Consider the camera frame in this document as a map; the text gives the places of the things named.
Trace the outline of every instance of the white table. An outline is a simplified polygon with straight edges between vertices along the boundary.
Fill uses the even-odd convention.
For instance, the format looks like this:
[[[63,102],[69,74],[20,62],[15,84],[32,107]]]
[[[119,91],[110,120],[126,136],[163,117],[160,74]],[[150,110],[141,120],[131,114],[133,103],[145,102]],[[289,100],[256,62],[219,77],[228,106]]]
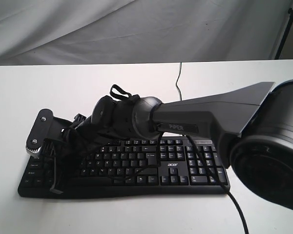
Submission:
[[[142,97],[176,101],[178,71],[178,63],[0,67],[0,234],[242,233],[226,195],[70,201],[17,194],[28,161],[25,141],[40,109],[67,119],[87,116],[114,83]],[[180,89],[188,99],[288,79],[293,79],[293,60],[185,63]],[[293,234],[293,211],[251,193],[231,169],[228,174],[250,233]]]

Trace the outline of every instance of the white fabric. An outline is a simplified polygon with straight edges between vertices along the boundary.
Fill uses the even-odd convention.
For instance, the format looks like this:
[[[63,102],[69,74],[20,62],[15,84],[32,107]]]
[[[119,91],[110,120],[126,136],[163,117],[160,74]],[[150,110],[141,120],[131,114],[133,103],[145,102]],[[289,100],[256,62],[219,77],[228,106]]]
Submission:
[[[0,13],[0,65],[272,59],[293,6],[293,0],[12,2],[21,7]]]

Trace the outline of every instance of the robotic arm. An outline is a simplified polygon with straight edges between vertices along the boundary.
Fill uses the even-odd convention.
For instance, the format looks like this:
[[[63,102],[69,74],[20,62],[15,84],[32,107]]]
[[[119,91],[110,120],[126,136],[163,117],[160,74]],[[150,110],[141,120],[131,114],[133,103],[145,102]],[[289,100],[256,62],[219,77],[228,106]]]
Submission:
[[[223,165],[260,197],[293,210],[293,81],[262,82],[233,92],[172,103],[140,98],[113,85],[90,117],[74,121],[39,112],[28,136],[32,156],[50,155],[61,178],[78,162],[116,139],[155,139],[163,132],[213,140]],[[113,92],[116,89],[122,95]]]

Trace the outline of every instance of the black cylindrical motor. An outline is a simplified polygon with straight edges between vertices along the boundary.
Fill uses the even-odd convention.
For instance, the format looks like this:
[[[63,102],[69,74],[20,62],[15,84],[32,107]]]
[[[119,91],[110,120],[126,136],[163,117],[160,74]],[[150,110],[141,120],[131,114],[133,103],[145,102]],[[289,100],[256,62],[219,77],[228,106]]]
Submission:
[[[231,150],[230,164],[255,194],[293,209],[293,82],[269,94]]]

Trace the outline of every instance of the keyboard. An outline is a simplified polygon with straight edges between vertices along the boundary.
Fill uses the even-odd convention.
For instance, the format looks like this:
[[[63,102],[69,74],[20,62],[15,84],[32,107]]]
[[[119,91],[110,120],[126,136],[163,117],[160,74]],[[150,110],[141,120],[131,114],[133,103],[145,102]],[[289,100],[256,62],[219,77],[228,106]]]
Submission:
[[[209,169],[230,189],[227,172],[211,140],[195,139],[196,147]],[[104,175],[125,177],[140,167],[157,164],[156,140],[117,141],[101,147],[68,175],[62,194],[49,191],[53,167],[43,155],[30,157],[18,193],[22,197],[87,199],[133,195],[221,194],[222,188],[207,175],[201,160],[183,136],[163,137],[160,142],[161,166],[147,168],[126,181]]]

